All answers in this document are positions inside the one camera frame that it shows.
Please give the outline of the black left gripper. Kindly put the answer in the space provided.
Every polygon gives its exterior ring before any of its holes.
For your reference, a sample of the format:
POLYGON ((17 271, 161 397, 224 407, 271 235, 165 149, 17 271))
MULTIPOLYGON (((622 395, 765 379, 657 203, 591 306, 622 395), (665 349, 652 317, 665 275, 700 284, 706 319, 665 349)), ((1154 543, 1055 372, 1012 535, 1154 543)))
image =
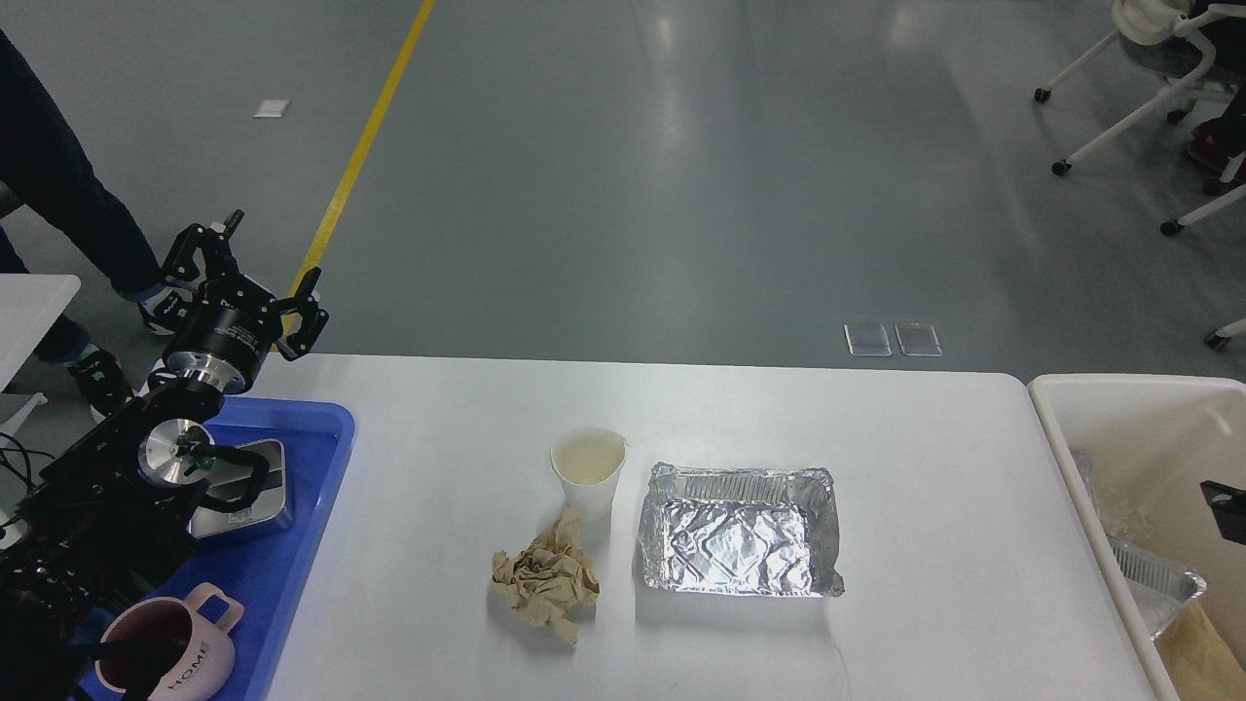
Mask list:
POLYGON ((192 303, 164 347, 164 369, 179 377, 206 374, 207 382, 228 395, 253 387, 273 342, 288 362, 309 354, 329 318, 315 296, 320 266, 303 274, 283 299, 255 281, 240 281, 231 239, 243 218, 244 210, 235 209, 221 227, 191 223, 174 235, 161 266, 164 281, 189 293, 192 303), (294 327, 279 336, 280 321, 290 315, 294 327))

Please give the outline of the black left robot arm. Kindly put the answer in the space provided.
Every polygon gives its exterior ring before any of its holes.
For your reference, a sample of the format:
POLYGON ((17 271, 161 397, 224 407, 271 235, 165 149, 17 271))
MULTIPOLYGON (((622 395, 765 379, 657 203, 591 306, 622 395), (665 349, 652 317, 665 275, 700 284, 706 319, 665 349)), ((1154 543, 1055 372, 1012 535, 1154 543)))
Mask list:
POLYGON ((162 355, 167 379, 98 422, 46 466, 19 502, 26 532, 2 552, 2 697, 78 697, 93 661, 136 667, 147 699, 172 665, 164 642, 76 645, 96 608, 130 608, 196 554, 189 534, 201 507, 237 513, 254 504, 268 464, 217 445, 206 422, 228 395, 245 393, 270 350, 289 362, 312 350, 328 322, 314 294, 321 271, 303 274, 289 298, 245 276, 231 249, 244 213, 219 228, 187 227, 164 274, 192 281, 189 313, 162 355))

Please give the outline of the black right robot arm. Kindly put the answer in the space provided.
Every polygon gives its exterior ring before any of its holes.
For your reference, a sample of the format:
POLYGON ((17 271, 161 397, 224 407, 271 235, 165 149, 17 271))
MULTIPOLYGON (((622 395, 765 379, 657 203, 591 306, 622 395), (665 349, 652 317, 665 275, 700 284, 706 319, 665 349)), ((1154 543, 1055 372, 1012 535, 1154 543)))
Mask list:
POLYGON ((1220 535, 1225 540, 1245 545, 1245 489, 1214 481, 1201 482, 1200 489, 1220 535))

